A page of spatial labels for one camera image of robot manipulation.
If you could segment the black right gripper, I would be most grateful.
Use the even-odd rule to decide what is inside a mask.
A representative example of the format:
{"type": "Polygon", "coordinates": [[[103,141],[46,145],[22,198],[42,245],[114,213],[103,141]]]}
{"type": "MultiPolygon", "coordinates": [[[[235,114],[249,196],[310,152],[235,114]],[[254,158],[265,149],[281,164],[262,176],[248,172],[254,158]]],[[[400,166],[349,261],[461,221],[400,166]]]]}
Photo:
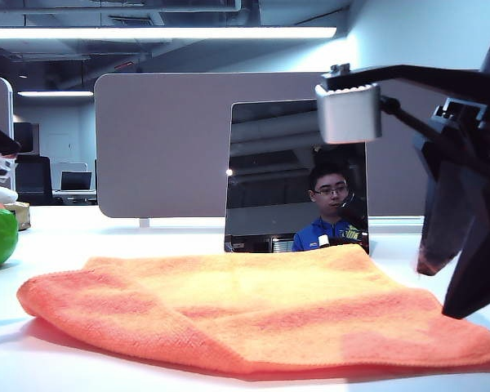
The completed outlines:
{"type": "Polygon", "coordinates": [[[433,276],[461,252],[443,314],[463,319],[490,305],[490,179],[457,164],[490,164],[490,104],[448,98],[429,119],[413,119],[412,129],[421,163],[441,163],[429,186],[416,271],[433,276]]]}

